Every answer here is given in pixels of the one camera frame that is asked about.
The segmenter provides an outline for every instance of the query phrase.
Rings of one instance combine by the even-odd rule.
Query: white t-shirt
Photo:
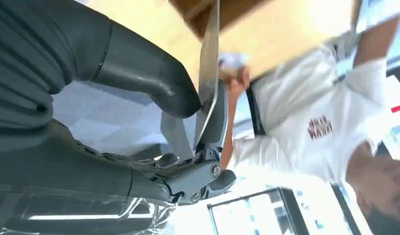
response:
[[[266,136],[234,141],[228,168],[247,175],[256,170],[310,174],[344,182],[355,148],[372,150],[390,130],[384,98],[386,60],[354,68],[337,78],[331,52],[318,48],[280,66],[254,85]]]

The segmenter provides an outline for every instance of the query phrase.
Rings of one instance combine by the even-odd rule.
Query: black hair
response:
[[[374,235],[400,235],[400,221],[383,213],[375,205],[372,206],[366,220]]]

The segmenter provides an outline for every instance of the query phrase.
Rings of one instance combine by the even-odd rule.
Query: person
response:
[[[373,157],[391,127],[385,58],[399,19],[361,35],[354,68],[341,82],[335,83],[336,61],[324,46],[257,80],[253,89],[266,135],[233,142],[237,99],[249,87],[248,68],[242,68],[242,76],[227,81],[223,167],[244,176],[260,170],[346,181],[371,230],[400,235],[400,161]]]

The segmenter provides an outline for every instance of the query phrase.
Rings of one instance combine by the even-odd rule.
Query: robotic arm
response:
[[[72,80],[147,93],[179,118],[200,109],[179,61],[106,16],[72,0],[0,0],[0,232],[138,231],[151,222],[123,217],[138,208],[136,198],[192,204],[233,184],[233,172],[220,170],[220,133],[211,134],[194,159],[171,164],[133,162],[75,141],[52,119],[50,96]],[[224,106],[224,85],[219,89]],[[224,114],[212,119],[225,130]],[[78,213],[113,213],[120,221],[32,219]]]

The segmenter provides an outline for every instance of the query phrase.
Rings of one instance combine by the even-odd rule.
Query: metal sheet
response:
[[[216,0],[209,13],[200,52],[199,98],[201,109],[196,113],[194,149],[204,133],[217,101],[219,76],[220,0]]]

